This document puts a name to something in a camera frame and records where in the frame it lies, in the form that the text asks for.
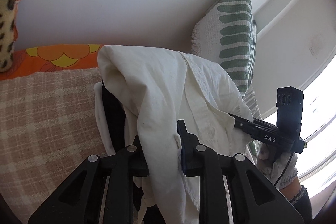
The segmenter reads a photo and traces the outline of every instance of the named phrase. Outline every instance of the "orange bed sheet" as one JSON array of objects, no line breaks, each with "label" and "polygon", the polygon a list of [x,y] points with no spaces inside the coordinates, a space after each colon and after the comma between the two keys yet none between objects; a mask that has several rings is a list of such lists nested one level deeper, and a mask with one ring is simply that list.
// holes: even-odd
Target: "orange bed sheet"
[{"label": "orange bed sheet", "polygon": [[0,80],[27,76],[37,71],[53,72],[64,69],[98,67],[97,54],[100,44],[58,44],[34,47],[14,52],[13,65],[0,73]]}]

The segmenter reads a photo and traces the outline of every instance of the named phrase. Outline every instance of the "gloved hand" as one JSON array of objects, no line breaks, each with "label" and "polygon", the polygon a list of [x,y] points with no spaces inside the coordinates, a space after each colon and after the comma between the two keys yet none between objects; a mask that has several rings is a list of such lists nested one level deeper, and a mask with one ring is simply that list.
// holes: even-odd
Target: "gloved hand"
[{"label": "gloved hand", "polygon": [[[290,152],[283,152],[281,156],[272,164],[275,153],[275,147],[263,143],[261,145],[260,152],[257,158],[257,168],[273,184],[277,181],[277,179],[280,177],[281,173],[285,169],[285,166],[291,155]],[[296,161],[297,155],[294,153],[287,170],[283,174],[281,180],[276,185],[278,189],[283,189],[287,187],[295,179],[297,175],[297,169],[295,168]]]}]

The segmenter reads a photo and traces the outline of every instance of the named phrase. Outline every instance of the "leopard print fabric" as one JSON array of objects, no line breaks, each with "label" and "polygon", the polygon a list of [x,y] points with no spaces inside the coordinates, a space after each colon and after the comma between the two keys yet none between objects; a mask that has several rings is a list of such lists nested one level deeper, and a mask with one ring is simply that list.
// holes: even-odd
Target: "leopard print fabric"
[{"label": "leopard print fabric", "polygon": [[16,10],[16,0],[0,0],[0,72],[13,63]]}]

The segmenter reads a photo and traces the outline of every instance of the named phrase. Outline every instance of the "silver screw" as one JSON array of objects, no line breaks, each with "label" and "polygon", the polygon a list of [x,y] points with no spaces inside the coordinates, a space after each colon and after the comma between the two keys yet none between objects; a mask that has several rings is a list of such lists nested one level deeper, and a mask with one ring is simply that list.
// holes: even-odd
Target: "silver screw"
[{"label": "silver screw", "polygon": [[98,156],[97,156],[97,155],[91,155],[91,156],[89,156],[89,157],[87,158],[87,160],[88,160],[89,162],[95,162],[95,161],[98,160]]},{"label": "silver screw", "polygon": [[196,146],[196,150],[199,152],[203,152],[206,150],[206,147],[204,145],[199,144],[198,146]]},{"label": "silver screw", "polygon": [[243,154],[237,154],[235,156],[236,160],[239,160],[239,161],[244,161],[245,160],[245,156]]},{"label": "silver screw", "polygon": [[130,145],[127,147],[128,152],[135,152],[137,150],[137,147],[135,145]]}]

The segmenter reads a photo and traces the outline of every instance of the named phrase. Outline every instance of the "bright window light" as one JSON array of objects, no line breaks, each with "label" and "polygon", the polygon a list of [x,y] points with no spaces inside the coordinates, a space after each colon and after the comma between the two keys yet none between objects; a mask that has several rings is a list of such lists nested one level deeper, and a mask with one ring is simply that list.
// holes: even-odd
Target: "bright window light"
[{"label": "bright window light", "polygon": [[[303,113],[300,137],[307,148],[298,154],[300,182],[309,196],[321,192],[336,179],[336,58],[303,91]],[[264,119],[276,124],[277,113]]]}]

